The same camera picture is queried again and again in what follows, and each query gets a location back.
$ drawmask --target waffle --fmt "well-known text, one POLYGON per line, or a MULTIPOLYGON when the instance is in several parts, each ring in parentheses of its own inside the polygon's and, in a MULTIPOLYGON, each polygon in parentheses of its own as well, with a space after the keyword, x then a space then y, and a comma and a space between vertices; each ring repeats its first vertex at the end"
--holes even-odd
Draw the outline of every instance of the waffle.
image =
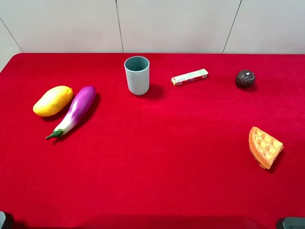
POLYGON ((249 146, 260 167, 267 169, 284 148, 283 143, 255 126, 250 130, 249 146))

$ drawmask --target mango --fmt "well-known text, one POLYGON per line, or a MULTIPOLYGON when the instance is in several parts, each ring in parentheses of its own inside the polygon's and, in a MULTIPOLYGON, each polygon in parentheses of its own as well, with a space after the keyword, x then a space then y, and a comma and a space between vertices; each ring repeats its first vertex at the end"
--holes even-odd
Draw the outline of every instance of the mango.
POLYGON ((57 86, 48 90, 33 106, 33 112, 41 117, 52 116, 61 111, 72 99, 73 90, 57 86))

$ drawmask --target light blue cup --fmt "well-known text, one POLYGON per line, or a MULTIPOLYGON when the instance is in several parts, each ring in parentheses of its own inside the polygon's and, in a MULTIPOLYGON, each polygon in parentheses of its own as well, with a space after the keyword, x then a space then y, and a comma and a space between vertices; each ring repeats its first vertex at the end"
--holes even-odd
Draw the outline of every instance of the light blue cup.
POLYGON ((133 56, 124 63, 128 89, 135 95, 145 94, 149 89, 149 60, 133 56))

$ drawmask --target purple eggplant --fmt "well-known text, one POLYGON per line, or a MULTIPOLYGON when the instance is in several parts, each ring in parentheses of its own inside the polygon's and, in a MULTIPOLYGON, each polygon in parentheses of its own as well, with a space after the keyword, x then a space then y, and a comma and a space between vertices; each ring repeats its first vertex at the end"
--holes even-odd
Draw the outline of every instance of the purple eggplant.
POLYGON ((88 86, 78 92, 72 101, 68 113, 61 123, 53 130, 52 134, 46 139, 52 137, 61 137, 71 130, 87 113, 93 103, 96 92, 94 87, 88 86))

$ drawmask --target white wall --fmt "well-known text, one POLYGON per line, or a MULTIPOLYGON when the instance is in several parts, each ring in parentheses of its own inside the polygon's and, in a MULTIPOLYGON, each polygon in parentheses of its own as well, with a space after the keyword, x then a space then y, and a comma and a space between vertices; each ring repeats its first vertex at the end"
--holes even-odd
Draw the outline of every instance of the white wall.
POLYGON ((115 0, 1 0, 24 52, 122 52, 115 0))
POLYGON ((305 0, 243 0, 225 53, 305 53, 305 0))
POLYGON ((125 52, 220 52, 240 0, 117 0, 125 52))
POLYGON ((11 57, 20 52, 17 43, 0 20, 0 72, 11 57))
MULTIPOLYGON (((0 0, 0 18, 24 52, 305 53, 305 0, 242 0, 233 25, 240 1, 0 0)), ((0 21, 0 67, 13 38, 0 21)))

